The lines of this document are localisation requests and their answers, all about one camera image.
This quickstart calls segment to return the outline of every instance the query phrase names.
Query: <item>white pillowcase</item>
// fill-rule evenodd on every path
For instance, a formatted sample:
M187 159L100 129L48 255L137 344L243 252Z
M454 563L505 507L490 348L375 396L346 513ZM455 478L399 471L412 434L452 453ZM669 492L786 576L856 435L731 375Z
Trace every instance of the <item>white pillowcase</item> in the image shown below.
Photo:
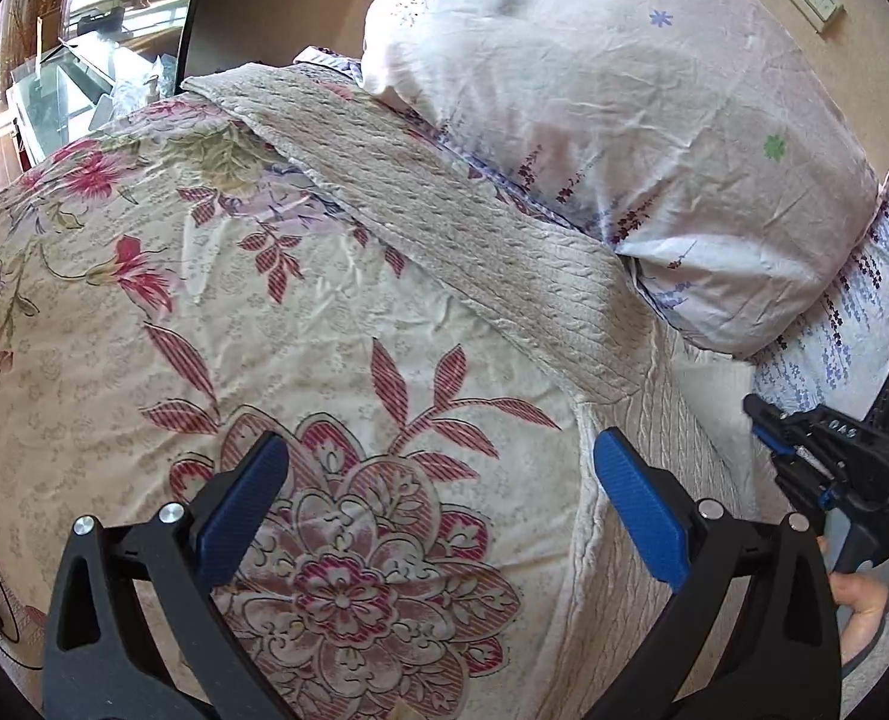
M627 258L691 343L748 355L876 210L864 152L758 0L376 0L363 85Z
M728 466L743 507L733 514L780 522L790 506L774 483L771 453L750 432L752 421L743 408L755 367L676 338L671 372L684 402Z

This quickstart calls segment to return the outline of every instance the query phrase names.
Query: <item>red leaf pattern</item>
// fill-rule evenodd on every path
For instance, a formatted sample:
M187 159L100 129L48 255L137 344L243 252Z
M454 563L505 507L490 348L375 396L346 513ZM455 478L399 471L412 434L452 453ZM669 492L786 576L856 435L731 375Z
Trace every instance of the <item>red leaf pattern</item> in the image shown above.
M488 523L481 514L462 506L443 506L438 538L431 548L433 557L459 557L484 560L488 554Z
M268 295L272 297L275 303L280 304L284 299L284 291L288 287L288 274L280 264L268 274Z
M435 406L446 406L465 383L467 359L460 343L447 352L435 367Z
M287 254L283 255L281 259L284 260L284 264L288 266L288 271L291 271L291 275L294 276L294 278L304 279L302 267L299 266L298 260L296 260L294 257L289 257Z
M526 400L519 400L516 397L496 397L489 401L495 408L503 410L504 413L510 413L518 419L525 419L528 422L534 422L536 425L544 425L545 427L553 427L555 430L561 430L554 420L537 406L532 406Z
M225 433L218 470L236 469L241 459L248 454L248 450L254 446L254 442L266 430L280 432L281 427L269 415L257 409L246 410L245 413L239 415Z
M385 262L391 266L391 270L395 271L395 276L401 277L401 271L404 269L404 255L396 248L385 248Z
M238 245L245 251L257 251L268 242L268 233L251 233Z
M497 458L498 450L480 428L460 419L432 419L431 426L450 442L474 449L490 458Z
M435 482L454 482L458 479L478 479L478 472L460 460L441 452L414 452L408 457L422 466L428 477Z
M168 484L171 485L176 500L190 503L201 488L211 481L214 469L208 463L209 461L203 463L197 459L184 458L171 466L168 472Z
M200 203L202 200L214 200L218 196L218 190L211 187L188 187L187 189L179 189L178 194L182 200L187 202Z
M140 409L144 418L172 433L217 436L218 425L203 410L187 400L166 400L150 409Z
M475 641L462 649L469 677L486 677L504 664L504 651L497 637Z
M398 366L385 351L385 347L381 346L377 338L373 338L373 341L371 381L374 383L374 391L393 420L403 428L408 421L408 387L405 386L404 379L398 373Z
M278 263L278 250L267 248L254 258L254 264L259 269L259 274L267 274Z
M205 202L198 203L191 209L191 218L195 220L196 227L211 221L214 218L214 200L205 200Z
M198 392L203 392L214 403L214 386L211 384L211 376L208 375L208 367L202 356L188 341L171 330L158 327L154 324L145 324L145 329L151 337L152 343L158 351L164 355L179 375L184 378Z
M39 628L44 628L48 624L48 615L39 608L33 607L33 605L25 605L25 614L27 614L28 619L35 623Z

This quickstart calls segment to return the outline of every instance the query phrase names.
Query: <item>black cable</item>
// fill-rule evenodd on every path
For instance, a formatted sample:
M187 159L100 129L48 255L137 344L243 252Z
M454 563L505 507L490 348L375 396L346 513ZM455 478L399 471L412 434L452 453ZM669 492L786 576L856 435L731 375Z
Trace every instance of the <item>black cable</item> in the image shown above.
M2 631L2 637L5 637L6 640L11 642L11 644L18 644L21 642L21 632L19 632L19 623L17 619L14 617L14 610L11 608L11 602L8 600L8 594L5 592L5 586L1 581L0 577L0 589L1 589L1 597L5 599L5 604L8 607L9 613L11 613L11 622L14 624L14 632L17 635L17 638L11 638L6 632ZM28 664L23 664L21 661L16 659L10 652L8 652L4 647L1 646L0 642L0 651L5 658L9 659L14 665L20 666L21 668L28 669L28 671L41 671L41 666L29 666Z
M11 624L14 625L14 635L16 635L17 638L11 638L8 634L6 634L6 632L4 632L4 630L2 630L0 632L0 634L3 635L3 637L6 638L6 640L9 640L9 642L11 642L11 644L19 644L21 642L21 631L19 631L19 621L17 621L17 618L14 616L14 609L11 608L11 601L8 600L8 594L7 594L7 591L5 590L5 584L3 583L3 581L1 581L1 577L0 577L0 590L1 590L1 597L5 599L5 605L6 605L6 607L8 607L8 613L11 615Z
M41 666L29 666L28 664L23 664L21 661L16 659L10 652L8 652L8 650L6 650L4 647L2 647L1 643L0 643L0 651L1 651L1 654L3 656L5 656L5 658L9 659L9 661L11 661L16 666L21 666L21 668L28 669L29 671L43 671Z

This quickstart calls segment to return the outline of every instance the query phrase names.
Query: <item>pink flower pattern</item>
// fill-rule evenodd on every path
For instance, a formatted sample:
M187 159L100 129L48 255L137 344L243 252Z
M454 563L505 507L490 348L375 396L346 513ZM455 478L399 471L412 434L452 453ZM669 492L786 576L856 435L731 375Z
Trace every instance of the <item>pink flower pattern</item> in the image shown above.
M78 167L69 170L64 179L68 189L85 199L108 199L124 173L116 157L93 151L78 162Z
M149 319L170 314L178 278L174 271L158 262L159 254L142 251L139 239L123 235L115 245L115 259L92 268L85 274L85 280L96 286L116 283Z
M443 502L435 481L477 478L462 461L409 445L437 432L498 460L485 433L447 418L453 409L491 407L544 427L557 425L517 398L458 398L467 374L461 346L435 368L433 405L409 419L408 387L374 342L371 378L400 432L369 456L326 413L289 431L241 406L227 423L208 367L184 338L147 326L174 370L208 396L208 410L170 400L142 410L163 429L218 434L219 459L188 455L170 471L174 497L188 502L216 473L233 469L266 430L288 444L288 480L235 579L214 601L241 645L305 720L384 717L399 700L429 720L462 712L471 678L506 662L501 632L521 601L486 563L491 533L480 512Z
M107 129L109 132L117 132L140 127L146 136L150 131L158 131L170 137L178 132L195 129L208 119L222 118L221 108L207 100L168 98L134 111L118 122L113 122Z
M58 162L64 162L68 157L77 154L79 151L91 151L93 148L98 146L99 141L95 138L82 138L80 141L72 141L71 143L66 143L64 146L55 151L54 154L51 155L51 164L57 165Z

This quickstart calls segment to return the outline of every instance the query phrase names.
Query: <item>floral comforter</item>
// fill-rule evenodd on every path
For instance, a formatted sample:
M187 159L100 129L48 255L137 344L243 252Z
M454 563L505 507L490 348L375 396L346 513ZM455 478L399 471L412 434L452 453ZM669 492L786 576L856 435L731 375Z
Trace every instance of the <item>floral comforter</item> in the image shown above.
M66 146L0 196L0 584L9 638L26 640L13 659L40 665L75 517L148 518L272 429L289 480L214 600L302 717L572 716L548 686L558 655L582 628L606 631L604 661L575 648L586 706L664 596L613 515L576 536L587 436L574 395L526 351L198 95ZM645 386L667 410L651 450L686 436L696 478L734 506L656 376ZM622 413L640 422L635 408ZM588 574L585 549L609 560ZM181 682L179 653L163 655Z

